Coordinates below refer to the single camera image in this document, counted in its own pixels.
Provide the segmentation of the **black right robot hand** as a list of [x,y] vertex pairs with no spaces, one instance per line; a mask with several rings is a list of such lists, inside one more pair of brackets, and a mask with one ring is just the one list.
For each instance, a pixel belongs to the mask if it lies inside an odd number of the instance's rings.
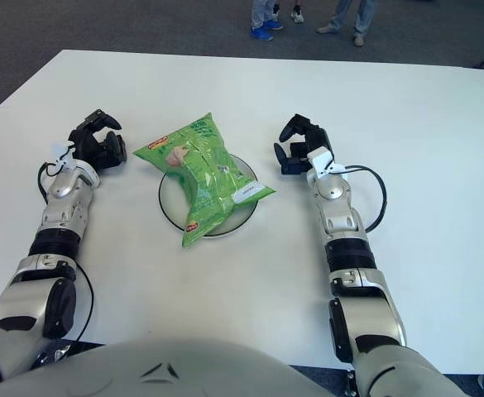
[[283,175],[301,175],[312,171],[317,181],[329,179],[335,155],[327,132],[307,117],[295,114],[282,129],[279,141],[285,143],[294,135],[299,135],[304,140],[290,144],[290,156],[279,143],[274,144],[280,172]]

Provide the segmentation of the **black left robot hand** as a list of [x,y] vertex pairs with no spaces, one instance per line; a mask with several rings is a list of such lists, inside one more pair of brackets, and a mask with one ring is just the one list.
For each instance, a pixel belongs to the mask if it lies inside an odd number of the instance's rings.
[[63,154],[56,158],[56,165],[76,162],[89,164],[96,172],[107,170],[127,160],[125,142],[114,131],[122,129],[120,123],[101,109],[88,115],[70,134]]

